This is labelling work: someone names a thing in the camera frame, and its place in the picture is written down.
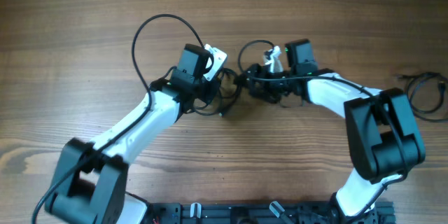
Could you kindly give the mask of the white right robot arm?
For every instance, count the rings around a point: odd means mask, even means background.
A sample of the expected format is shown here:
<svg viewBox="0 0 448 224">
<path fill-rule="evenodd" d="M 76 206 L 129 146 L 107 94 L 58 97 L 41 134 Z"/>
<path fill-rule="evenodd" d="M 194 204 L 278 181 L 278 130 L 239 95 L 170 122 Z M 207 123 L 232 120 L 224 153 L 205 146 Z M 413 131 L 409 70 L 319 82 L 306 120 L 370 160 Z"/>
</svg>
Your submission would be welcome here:
<svg viewBox="0 0 448 224">
<path fill-rule="evenodd" d="M 426 149 L 407 95 L 399 88 L 380 90 L 346 80 L 318 66 L 309 39 L 285 44 L 288 69 L 273 45 L 264 64 L 241 70 L 252 97 L 278 103 L 294 94 L 345 120 L 353 165 L 346 183 L 332 195 L 324 220 L 355 223 L 375 211 L 375 202 L 393 184 L 403 182 L 426 159 Z"/>
</svg>

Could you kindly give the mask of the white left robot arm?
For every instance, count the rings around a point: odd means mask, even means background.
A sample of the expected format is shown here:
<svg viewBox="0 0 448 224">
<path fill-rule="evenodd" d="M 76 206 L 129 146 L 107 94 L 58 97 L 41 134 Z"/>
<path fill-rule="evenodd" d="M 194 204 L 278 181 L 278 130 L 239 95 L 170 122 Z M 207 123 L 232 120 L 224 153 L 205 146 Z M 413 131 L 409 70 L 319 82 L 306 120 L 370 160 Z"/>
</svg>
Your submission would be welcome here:
<svg viewBox="0 0 448 224">
<path fill-rule="evenodd" d="M 145 223 L 150 206 L 126 191 L 129 168 L 196 100 L 213 101 L 227 57 L 210 45 L 186 45 L 179 63 L 154 80 L 137 107 L 111 129 L 87 142 L 66 143 L 38 205 L 67 223 Z"/>
</svg>

